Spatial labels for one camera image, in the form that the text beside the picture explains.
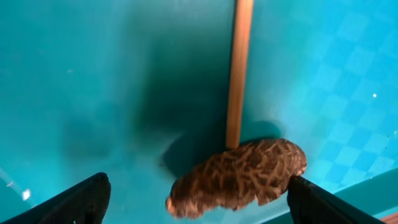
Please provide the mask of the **brown food scrap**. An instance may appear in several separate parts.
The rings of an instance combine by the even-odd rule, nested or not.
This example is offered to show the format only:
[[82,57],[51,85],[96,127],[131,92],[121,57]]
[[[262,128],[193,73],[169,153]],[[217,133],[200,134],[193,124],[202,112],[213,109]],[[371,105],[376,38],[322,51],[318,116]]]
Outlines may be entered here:
[[263,206],[285,194],[290,179],[306,169],[306,154],[292,141],[248,141],[212,155],[177,179],[165,209],[176,219],[198,219],[218,207],[237,211],[252,202]]

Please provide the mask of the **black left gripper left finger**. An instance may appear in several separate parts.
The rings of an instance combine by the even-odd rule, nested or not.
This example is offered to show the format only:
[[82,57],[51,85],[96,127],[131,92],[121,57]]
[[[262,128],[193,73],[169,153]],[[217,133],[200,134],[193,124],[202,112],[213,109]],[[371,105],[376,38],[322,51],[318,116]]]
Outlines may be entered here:
[[2,224],[102,224],[111,183],[99,172]]

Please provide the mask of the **teal serving tray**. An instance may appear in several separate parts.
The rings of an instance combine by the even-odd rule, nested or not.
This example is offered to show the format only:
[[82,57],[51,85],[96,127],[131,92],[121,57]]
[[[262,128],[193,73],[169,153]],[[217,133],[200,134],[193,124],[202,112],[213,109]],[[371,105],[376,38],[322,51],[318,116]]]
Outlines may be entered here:
[[[174,180],[225,147],[234,1],[1,1],[1,220],[98,172],[105,223],[174,223]],[[397,211],[397,2],[255,1],[241,140]]]

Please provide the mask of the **wooden chopstick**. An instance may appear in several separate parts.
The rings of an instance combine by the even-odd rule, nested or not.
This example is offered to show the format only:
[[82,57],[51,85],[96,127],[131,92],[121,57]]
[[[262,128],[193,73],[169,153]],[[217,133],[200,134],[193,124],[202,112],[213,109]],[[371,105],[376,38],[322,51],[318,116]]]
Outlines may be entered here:
[[226,147],[239,146],[254,0],[237,0],[226,120]]

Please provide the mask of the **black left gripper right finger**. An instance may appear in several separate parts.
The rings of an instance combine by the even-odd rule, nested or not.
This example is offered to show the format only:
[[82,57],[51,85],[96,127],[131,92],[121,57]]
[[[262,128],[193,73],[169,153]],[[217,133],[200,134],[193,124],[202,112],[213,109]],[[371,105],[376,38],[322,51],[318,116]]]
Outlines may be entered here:
[[294,224],[383,224],[301,176],[290,178],[287,203]]

